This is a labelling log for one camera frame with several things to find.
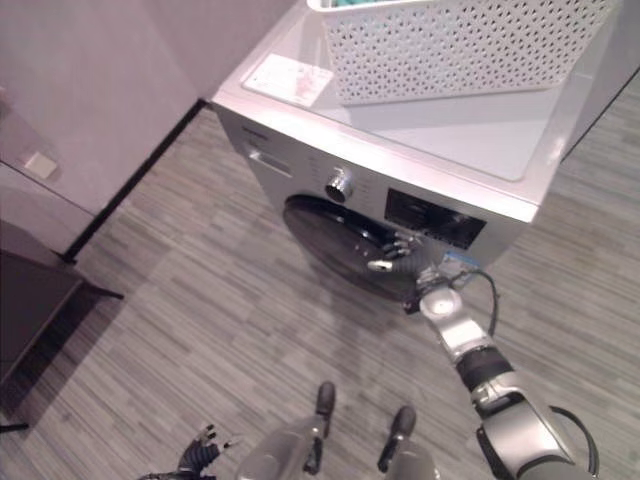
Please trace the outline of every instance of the label sticker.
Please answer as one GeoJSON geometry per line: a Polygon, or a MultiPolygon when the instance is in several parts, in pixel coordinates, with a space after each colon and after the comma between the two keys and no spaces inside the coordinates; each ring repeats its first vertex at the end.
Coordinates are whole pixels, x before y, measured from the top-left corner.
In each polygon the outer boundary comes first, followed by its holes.
{"type": "Polygon", "coordinates": [[[333,72],[270,54],[244,82],[245,88],[310,107],[333,78],[333,72]]]}

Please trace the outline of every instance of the gray floor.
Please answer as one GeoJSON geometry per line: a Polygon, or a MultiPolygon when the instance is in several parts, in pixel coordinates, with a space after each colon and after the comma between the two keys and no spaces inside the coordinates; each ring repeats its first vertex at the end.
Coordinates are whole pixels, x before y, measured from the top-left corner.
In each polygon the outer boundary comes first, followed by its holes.
{"type": "MultiPolygon", "coordinates": [[[[490,268],[500,346],[589,426],[604,478],[640,473],[639,186],[636,78],[561,167],[535,225],[490,268]]],[[[381,478],[375,461],[404,403],[417,407],[416,438],[443,479],[490,478],[478,419],[427,327],[310,268],[211,112],[79,260],[127,298],[103,301],[24,399],[14,418],[34,426],[0,439],[0,477],[170,470],[213,420],[222,436],[246,435],[213,468],[230,479],[262,434],[306,415],[331,379],[339,405],[322,478],[381,478]]],[[[468,298],[490,306],[482,282],[468,298]]]]}

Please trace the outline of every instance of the washing machine door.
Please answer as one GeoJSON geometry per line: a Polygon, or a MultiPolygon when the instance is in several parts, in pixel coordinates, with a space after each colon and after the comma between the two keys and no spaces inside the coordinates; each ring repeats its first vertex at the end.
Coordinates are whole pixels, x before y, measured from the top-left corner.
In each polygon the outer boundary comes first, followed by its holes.
{"type": "Polygon", "coordinates": [[[406,298],[415,286],[407,275],[373,272],[367,262],[383,258],[395,231],[322,198],[295,195],[285,203],[284,221],[321,263],[351,283],[390,300],[406,298]]]}

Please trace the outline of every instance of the wire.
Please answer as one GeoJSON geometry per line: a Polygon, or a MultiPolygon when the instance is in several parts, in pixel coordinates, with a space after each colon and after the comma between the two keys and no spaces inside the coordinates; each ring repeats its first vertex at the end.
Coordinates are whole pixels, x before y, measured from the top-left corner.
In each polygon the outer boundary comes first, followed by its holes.
{"type": "Polygon", "coordinates": [[[557,413],[567,417],[569,420],[576,424],[576,426],[582,431],[582,433],[584,433],[584,436],[587,439],[587,446],[589,448],[589,466],[587,467],[587,470],[589,470],[589,473],[591,475],[597,477],[598,473],[600,472],[600,454],[598,453],[596,441],[591,436],[591,433],[589,432],[585,424],[582,423],[582,421],[577,417],[576,414],[570,412],[569,410],[566,410],[562,407],[554,406],[551,406],[549,408],[551,408],[551,411],[553,413],[557,413]]]}
{"type": "Polygon", "coordinates": [[[484,270],[480,270],[480,269],[469,270],[469,271],[461,272],[455,277],[453,277],[451,280],[449,280],[449,288],[452,288],[454,290],[462,290],[462,288],[464,287],[456,288],[454,284],[456,281],[460,280],[462,277],[465,277],[467,275],[469,276],[480,275],[481,277],[486,279],[491,285],[491,295],[493,297],[493,308],[491,309],[491,322],[489,323],[489,328],[487,329],[487,332],[489,333],[489,335],[493,337],[493,335],[496,333],[496,326],[498,325],[498,312],[499,312],[499,295],[498,295],[498,289],[496,288],[496,282],[493,280],[493,277],[491,277],[491,275],[489,275],[484,270]]]}

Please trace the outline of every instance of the front-load washing machine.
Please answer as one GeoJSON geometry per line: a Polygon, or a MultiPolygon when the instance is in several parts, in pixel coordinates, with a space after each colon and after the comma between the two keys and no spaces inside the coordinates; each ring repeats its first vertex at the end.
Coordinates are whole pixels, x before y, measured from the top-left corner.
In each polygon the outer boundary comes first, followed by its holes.
{"type": "Polygon", "coordinates": [[[531,223],[563,156],[632,75],[633,62],[603,60],[637,57],[634,31],[628,15],[611,15],[555,88],[347,107],[321,19],[299,3],[212,103],[302,246],[400,299],[413,279],[366,266],[396,232],[426,236],[434,261],[460,269],[490,264],[531,223]]]}

